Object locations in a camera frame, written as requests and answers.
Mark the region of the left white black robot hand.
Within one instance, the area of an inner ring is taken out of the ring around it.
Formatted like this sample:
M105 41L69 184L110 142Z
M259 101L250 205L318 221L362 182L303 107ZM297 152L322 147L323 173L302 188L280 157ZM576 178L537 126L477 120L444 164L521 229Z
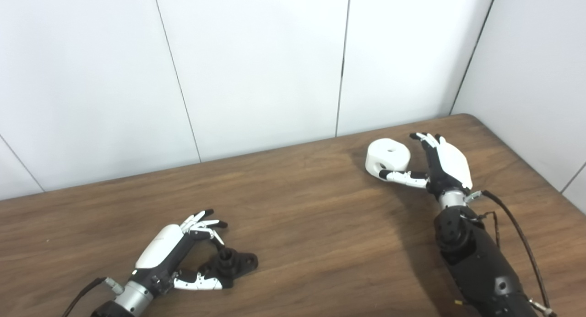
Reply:
M196 272L193 281L179 279L179 265L195 244L209 240L218 250L225 248L216 229L226 229L228 224L218 219L207 220L213 213L203 210L181 224L165 226L136 261L130 282L143 286L154 298L167 294L176 285L180 290L222 290L220 281L205 279L202 272Z

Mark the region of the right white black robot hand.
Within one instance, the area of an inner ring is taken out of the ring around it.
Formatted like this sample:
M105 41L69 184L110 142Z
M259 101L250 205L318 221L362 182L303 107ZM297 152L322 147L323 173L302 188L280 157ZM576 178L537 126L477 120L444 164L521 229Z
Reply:
M409 136L420 141L426 154L427 171L421 173L381 169L378 173L380 179L408 187L425 188L437 199L451 190L470 194L473 184L467 158L456 146L448 143L442 135L414 132Z

